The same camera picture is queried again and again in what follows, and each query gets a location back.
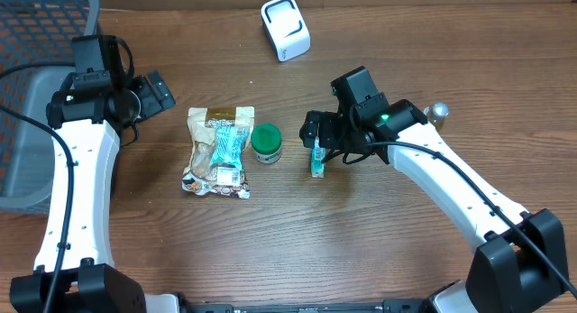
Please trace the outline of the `teal tissue pack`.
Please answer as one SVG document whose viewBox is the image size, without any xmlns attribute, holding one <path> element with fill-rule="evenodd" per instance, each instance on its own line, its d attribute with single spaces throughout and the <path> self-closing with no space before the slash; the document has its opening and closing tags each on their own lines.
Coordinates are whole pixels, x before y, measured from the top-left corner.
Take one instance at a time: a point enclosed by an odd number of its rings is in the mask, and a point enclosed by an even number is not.
<svg viewBox="0 0 577 313">
<path fill-rule="evenodd" d="M 320 146 L 320 139 L 317 137 L 311 152 L 311 176 L 322 179 L 325 176 L 325 164 L 323 159 L 326 156 L 326 149 Z"/>
</svg>

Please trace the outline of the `green lidded cup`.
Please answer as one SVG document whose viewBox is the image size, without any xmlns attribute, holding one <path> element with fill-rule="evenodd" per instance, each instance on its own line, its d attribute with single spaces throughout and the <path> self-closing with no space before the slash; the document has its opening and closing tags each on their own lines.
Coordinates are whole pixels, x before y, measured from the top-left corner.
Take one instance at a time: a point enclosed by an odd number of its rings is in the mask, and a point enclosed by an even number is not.
<svg viewBox="0 0 577 313">
<path fill-rule="evenodd" d="M 282 154 L 282 136 L 274 124 L 259 124 L 251 135 L 252 149 L 256 159 L 265 164 L 278 161 Z"/>
</svg>

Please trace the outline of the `teal snack bar wrapper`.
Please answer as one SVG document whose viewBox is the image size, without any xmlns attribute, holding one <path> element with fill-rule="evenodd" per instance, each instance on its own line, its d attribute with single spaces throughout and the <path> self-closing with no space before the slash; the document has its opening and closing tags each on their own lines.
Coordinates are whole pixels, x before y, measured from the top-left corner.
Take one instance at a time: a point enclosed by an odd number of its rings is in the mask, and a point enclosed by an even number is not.
<svg viewBox="0 0 577 313">
<path fill-rule="evenodd" d="M 242 154 L 250 130 L 236 126 L 219 126 L 215 129 L 215 150 L 211 166 L 228 166 L 243 169 Z"/>
</svg>

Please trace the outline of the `brown Pantree snack pouch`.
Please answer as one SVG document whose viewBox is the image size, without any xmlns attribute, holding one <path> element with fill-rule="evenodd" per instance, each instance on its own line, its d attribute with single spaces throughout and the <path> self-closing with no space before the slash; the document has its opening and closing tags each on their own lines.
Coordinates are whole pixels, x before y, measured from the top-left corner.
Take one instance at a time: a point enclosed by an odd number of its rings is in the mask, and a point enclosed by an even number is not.
<svg viewBox="0 0 577 313">
<path fill-rule="evenodd" d="M 187 124 L 192 152 L 181 180 L 185 191 L 197 196 L 216 194 L 244 199 L 250 196 L 244 166 L 237 170 L 228 166 L 211 166 L 210 161 L 215 150 L 215 129 L 219 126 L 248 128 L 250 132 L 244 154 L 251 140 L 254 117 L 252 106 L 189 108 Z"/>
</svg>

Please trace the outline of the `yellow oil bottle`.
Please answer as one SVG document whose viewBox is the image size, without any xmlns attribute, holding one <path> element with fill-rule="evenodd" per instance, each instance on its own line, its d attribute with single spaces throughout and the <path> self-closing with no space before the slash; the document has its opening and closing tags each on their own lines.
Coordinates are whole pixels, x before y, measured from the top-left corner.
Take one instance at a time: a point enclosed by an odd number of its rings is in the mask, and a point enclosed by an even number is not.
<svg viewBox="0 0 577 313">
<path fill-rule="evenodd" d="M 446 103 L 438 102 L 424 109 L 428 121 L 439 132 L 443 126 L 446 117 L 450 114 L 450 109 Z"/>
</svg>

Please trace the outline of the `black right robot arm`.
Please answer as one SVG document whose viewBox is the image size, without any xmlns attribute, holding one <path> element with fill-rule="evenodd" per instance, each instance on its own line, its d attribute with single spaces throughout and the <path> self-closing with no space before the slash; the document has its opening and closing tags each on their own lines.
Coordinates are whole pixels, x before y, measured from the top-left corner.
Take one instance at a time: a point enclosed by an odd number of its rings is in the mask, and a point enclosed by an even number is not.
<svg viewBox="0 0 577 313">
<path fill-rule="evenodd" d="M 407 100 L 367 100 L 336 113 L 310 111 L 299 131 L 327 161 L 376 154 L 413 180 L 452 220 L 474 256 L 468 277 L 429 296 L 423 312 L 534 312 L 566 291 L 563 225 L 549 210 L 531 213 L 493 188 Z"/>
</svg>

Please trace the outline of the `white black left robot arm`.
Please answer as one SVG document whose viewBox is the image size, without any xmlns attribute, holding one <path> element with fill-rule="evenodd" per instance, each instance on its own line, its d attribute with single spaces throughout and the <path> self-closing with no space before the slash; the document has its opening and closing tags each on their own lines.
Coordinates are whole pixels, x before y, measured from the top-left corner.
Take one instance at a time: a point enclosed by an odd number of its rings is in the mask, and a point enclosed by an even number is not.
<svg viewBox="0 0 577 313">
<path fill-rule="evenodd" d="M 32 274 L 12 279 L 18 312 L 179 312 L 175 294 L 151 295 L 114 267 L 109 208 L 125 128 L 175 105 L 160 75 L 129 84 L 69 74 L 47 105 L 54 146 L 49 220 Z"/>
</svg>

